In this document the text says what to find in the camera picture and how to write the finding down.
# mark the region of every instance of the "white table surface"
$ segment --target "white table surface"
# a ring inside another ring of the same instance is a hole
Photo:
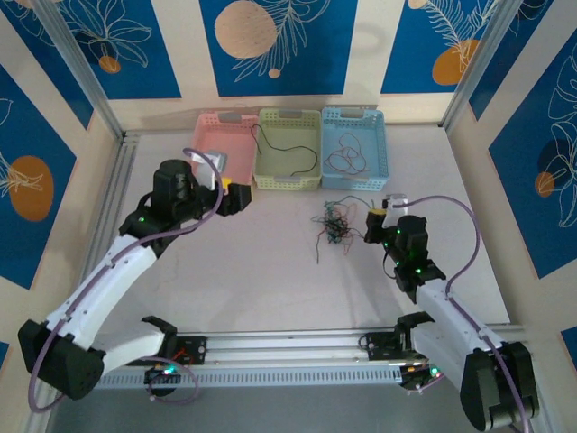
[[[359,193],[380,201],[385,194],[409,199],[445,194],[469,203],[442,128],[394,125],[387,130],[390,181],[381,193]],[[151,190],[159,164],[182,157],[192,132],[144,134],[126,189],[119,224]],[[195,233],[177,239],[131,287],[105,328],[145,315],[163,318],[181,331],[236,332],[387,327],[417,311],[382,271],[382,247],[356,239],[348,255],[316,236],[310,221],[326,200],[347,191],[254,190],[253,202],[236,216],[216,216]],[[352,226],[362,233],[366,207]],[[472,222],[457,206],[431,201],[411,209],[427,218],[430,257],[447,274],[457,272],[474,246]],[[455,291],[487,323],[508,323],[484,246],[477,262],[454,284]]]

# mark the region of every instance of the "pink plastic basket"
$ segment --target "pink plastic basket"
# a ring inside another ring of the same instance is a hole
[[[201,152],[225,153],[223,176],[233,183],[251,185],[256,156],[251,128],[258,122],[257,115],[204,113],[198,117],[192,147]]]

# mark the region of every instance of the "electrical wire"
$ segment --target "electrical wire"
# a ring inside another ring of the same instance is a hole
[[[385,256],[382,258],[382,271],[385,272],[385,275],[387,275],[392,280],[396,280],[396,278],[393,275],[390,275],[387,272],[387,269],[385,269],[385,262],[387,261],[387,257],[389,257],[389,251],[390,250],[385,250]]]
[[[361,203],[363,203],[363,205],[365,205],[366,207],[368,207],[369,209],[374,208],[375,204],[374,202],[372,203],[372,206],[369,204],[369,202],[363,200],[362,198],[359,198],[357,196],[353,196],[353,195],[348,195],[348,196],[344,196],[343,198],[341,198],[338,201],[327,201],[326,203],[330,203],[332,205],[342,205],[343,202],[348,199],[348,198],[352,198],[354,200],[359,200]]]
[[[181,399],[181,400],[166,400],[166,399],[161,399],[159,397],[157,397],[156,395],[154,395],[152,393],[152,383],[157,380],[158,378],[164,378],[166,376],[160,374],[158,376],[156,376],[154,379],[150,380],[148,382],[148,388],[147,391],[149,393],[149,396],[151,397],[152,401],[157,401],[159,403],[165,403],[165,404],[178,404],[178,405],[185,405],[185,404],[189,404],[191,402],[193,402],[194,400],[197,399],[198,394],[200,393],[200,388],[198,386],[198,378],[197,376],[192,373],[192,371],[190,370],[190,368],[185,367],[183,364],[175,361],[174,359],[168,359],[168,358],[163,358],[161,356],[144,356],[143,358],[140,358],[141,361],[154,361],[154,362],[158,362],[158,363],[165,363],[165,364],[172,364],[172,365],[176,365],[181,371],[184,371],[186,374],[188,374],[188,376],[190,377],[190,379],[192,379],[192,382],[195,384],[195,391],[193,392],[193,394],[190,397],[187,397],[186,399]]]
[[[264,141],[266,142],[266,144],[268,144],[269,147],[274,151],[288,152],[288,151],[294,151],[295,149],[306,149],[315,155],[315,163],[313,164],[313,166],[310,169],[293,171],[292,174],[290,174],[291,177],[297,173],[309,173],[310,171],[315,169],[316,165],[318,164],[318,153],[316,153],[315,151],[313,151],[309,147],[301,146],[301,145],[288,147],[287,149],[280,149],[279,147],[274,147],[272,144],[270,144],[269,139],[267,138],[266,134],[264,133],[264,129],[262,128],[262,126],[260,126],[259,124],[254,124],[253,126],[251,126],[251,135],[252,135],[252,138],[254,139],[254,142],[256,143],[256,148],[259,151],[259,155],[262,155],[261,147],[259,146],[259,141],[257,140],[256,134],[254,133],[254,128],[257,128],[257,127],[261,129],[262,138],[264,138]]]
[[[349,206],[342,203],[346,198],[349,197],[353,196],[347,196],[338,202],[326,201],[325,213],[322,216],[313,216],[311,218],[311,221],[323,225],[323,230],[321,230],[321,232],[316,236],[316,264],[319,264],[320,260],[320,252],[318,246],[321,242],[321,236],[323,234],[326,234],[326,238],[329,244],[344,245],[344,255],[347,255],[349,253],[349,250],[351,248],[351,245],[353,244],[353,240],[355,237],[363,238],[362,233],[358,229],[354,227],[349,227],[349,224],[351,224],[351,222],[354,219],[353,216],[353,218],[351,218],[351,220],[349,221],[348,217],[349,211],[351,207],[355,207],[356,210],[355,203]],[[338,208],[336,208],[338,206],[345,207],[346,212],[342,213]]]
[[[350,135],[357,142],[357,144],[359,145],[358,151],[351,146],[345,146],[343,144],[343,138],[346,135]],[[361,142],[356,137],[356,135],[351,133],[344,133],[343,135],[341,135],[341,138],[339,138],[339,145],[341,146],[341,148],[330,153],[328,157],[325,159],[326,166],[328,166],[331,170],[338,171],[343,174],[349,174],[352,176],[364,173],[365,171],[370,171],[370,169],[367,168],[367,160],[362,154]],[[335,167],[333,161],[334,159],[337,159],[338,161],[343,161],[345,164],[348,164],[348,167],[346,169],[339,169]],[[360,169],[354,166],[354,161],[356,161],[357,159],[361,160],[362,162],[362,168]]]
[[[420,387],[417,390],[407,390],[407,394],[414,394],[414,393],[421,393],[425,390],[428,390],[429,388],[437,385],[439,382],[441,382],[444,379],[444,374],[441,374],[439,377],[435,378],[433,381],[429,382],[427,385]]]
[[[527,412],[525,411],[525,405],[523,404],[523,401],[521,400],[521,396],[519,394],[517,386],[515,385],[515,381],[513,380],[513,376],[511,375],[511,372],[508,370],[507,364],[505,363],[503,356],[499,353],[499,350],[497,350],[497,347],[495,345],[493,345],[493,343],[490,341],[490,339],[487,336],[482,334],[481,327],[471,317],[471,315],[469,315],[469,313],[467,313],[463,309],[463,307],[461,307],[459,305],[459,303],[457,301],[455,301],[452,296],[450,296],[451,287],[452,287],[454,281],[457,278],[459,278],[461,275],[463,275],[471,267],[472,263],[477,258],[477,255],[479,254],[479,250],[481,248],[481,230],[479,229],[479,223],[477,222],[477,218],[475,217],[475,214],[473,214],[472,210],[470,210],[469,207],[467,207],[467,205],[462,203],[462,201],[459,201],[456,198],[452,198],[452,197],[448,197],[448,196],[442,196],[442,195],[427,196],[427,197],[423,197],[423,198],[420,198],[418,200],[411,201],[409,203],[405,203],[402,205],[393,205],[393,207],[394,208],[411,207],[411,206],[417,205],[419,203],[423,203],[424,201],[434,200],[434,199],[441,199],[441,200],[450,201],[450,202],[454,203],[455,205],[464,209],[467,212],[467,214],[469,214],[469,217],[471,218],[471,221],[475,227],[475,248],[474,248],[473,254],[471,256],[471,259],[469,259],[469,261],[463,266],[463,268],[460,271],[458,271],[453,277],[451,277],[449,279],[449,281],[447,282],[447,285],[445,287],[444,292],[445,292],[445,295],[447,297],[447,300],[455,307],[455,309],[457,311],[459,311],[461,316],[463,316],[465,318],[465,320],[467,320],[467,322],[469,322],[471,324],[473,329],[475,329],[475,331],[479,334],[479,337],[485,342],[485,344],[490,348],[491,352],[495,355],[495,359],[497,360],[497,363],[499,364],[499,367],[501,368],[503,375],[505,376],[505,380],[507,381],[508,387],[510,388],[511,393],[513,394],[513,399],[515,400],[515,404],[517,405],[517,408],[519,410],[519,414],[521,416],[521,420],[523,423],[523,432],[524,433],[530,433],[531,429],[529,427],[529,420],[527,417]]]
[[[46,355],[48,354],[48,351],[50,349],[50,346],[52,345],[52,342],[54,341],[54,339],[56,338],[56,336],[58,335],[60,330],[67,323],[67,320],[70,318],[70,316],[74,312],[74,310],[78,307],[80,302],[82,302],[82,300],[84,300],[84,298],[87,296],[87,294],[96,286],[96,284],[104,277],[104,275],[110,269],[114,268],[115,265],[121,259],[123,259],[130,251],[132,251],[134,248],[137,248],[138,246],[141,246],[143,244],[147,244],[151,241],[161,239],[163,237],[187,235],[189,233],[192,233],[197,228],[199,228],[201,225],[206,223],[206,221],[208,221],[210,218],[212,218],[216,214],[216,211],[218,210],[218,208],[220,207],[220,205],[223,201],[223,195],[224,195],[223,180],[222,180],[222,177],[220,175],[220,172],[218,171],[218,168],[213,164],[213,162],[210,160],[210,158],[208,158],[202,152],[197,151],[196,149],[186,148],[186,149],[183,149],[183,152],[187,156],[190,156],[191,153],[194,153],[194,154],[200,156],[203,160],[205,160],[205,162],[208,164],[208,166],[215,173],[216,182],[218,185],[218,195],[216,197],[215,205],[213,206],[212,209],[210,209],[208,214],[203,219],[196,221],[196,223],[192,224],[191,226],[180,228],[177,230],[169,230],[167,232],[161,232],[161,233],[157,233],[155,235],[148,235],[148,236],[145,236],[144,238],[139,239],[139,240],[133,242],[132,244],[126,246],[122,251],[120,251],[120,253],[118,253],[117,255],[115,255],[112,258],[110,263],[105,264],[96,273],[96,275],[87,283],[85,288],[70,303],[70,306],[68,307],[68,309],[64,313],[64,318],[59,320],[57,322],[56,326],[52,329],[52,331],[48,335],[48,338],[46,338],[46,341],[44,342],[44,345],[42,346],[40,353],[38,354],[38,358],[36,358],[36,362],[34,363],[34,367],[32,368],[32,373],[30,376],[30,382],[28,384],[28,405],[30,406],[30,409],[32,412],[43,413],[45,411],[51,410],[54,406],[56,406],[58,403],[60,403],[62,401],[62,399],[64,398],[64,394],[60,394],[58,397],[56,397],[56,399],[52,403],[48,404],[47,406],[44,406],[43,408],[39,407],[37,402],[36,402],[36,380],[38,379],[38,374],[40,373],[42,363],[44,362],[44,359],[46,358]]]

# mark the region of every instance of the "wire in basket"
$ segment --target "wire in basket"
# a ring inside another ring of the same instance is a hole
[[[260,126],[259,124],[254,124],[253,126],[251,126],[251,135],[252,135],[252,138],[254,139],[254,142],[256,143],[256,147],[259,151],[259,155],[262,155],[262,152],[261,152],[261,147],[259,146],[259,141],[257,140],[256,134],[254,133],[254,130],[256,128],[261,129],[262,138],[264,139],[265,143],[274,151],[288,152],[288,151],[293,151],[295,149],[306,149],[315,155],[315,163],[313,164],[313,166],[310,169],[293,171],[290,174],[290,176],[294,176],[297,173],[309,173],[310,171],[315,169],[316,165],[318,164],[318,154],[315,151],[313,151],[312,149],[310,149],[306,146],[293,146],[293,147],[288,147],[287,149],[280,149],[279,147],[274,147],[272,144],[270,144],[269,139],[267,138],[266,134],[264,133],[264,129],[262,128],[262,126]]]
[[[356,141],[359,150],[355,149],[350,145],[343,144],[343,138],[346,135],[351,136]],[[341,138],[339,138],[339,145],[341,146],[341,148],[329,154],[328,157],[325,159],[325,164],[327,167],[330,167],[334,171],[338,171],[343,174],[349,174],[352,176],[364,173],[365,171],[370,171],[370,169],[367,168],[367,160],[362,154],[361,142],[356,137],[356,135],[351,133],[344,133],[343,135],[341,135]],[[344,165],[347,165],[347,167],[345,169],[341,169],[336,167],[335,164],[338,165],[339,167]]]

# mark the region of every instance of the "tangled wires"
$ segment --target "tangled wires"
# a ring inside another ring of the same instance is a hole
[[[344,246],[344,255],[349,253],[351,245],[355,237],[363,239],[363,235],[354,227],[349,227],[349,224],[354,220],[357,205],[345,205],[343,202],[348,198],[354,198],[361,201],[367,207],[371,207],[369,203],[355,196],[346,196],[339,201],[326,201],[325,213],[322,216],[314,216],[311,221],[323,225],[323,230],[316,237],[316,263],[319,263],[318,246],[321,242],[321,237],[326,234],[326,240],[329,244],[341,244]]]
[[[351,136],[356,141],[359,150],[352,146],[345,146],[343,144],[343,138],[347,135]],[[341,138],[339,138],[339,145],[341,148],[332,152],[325,159],[326,166],[330,167],[334,171],[343,174],[350,174],[352,176],[364,173],[365,171],[370,171],[367,167],[367,160],[362,155],[361,142],[356,136],[351,133],[344,133],[341,135]]]

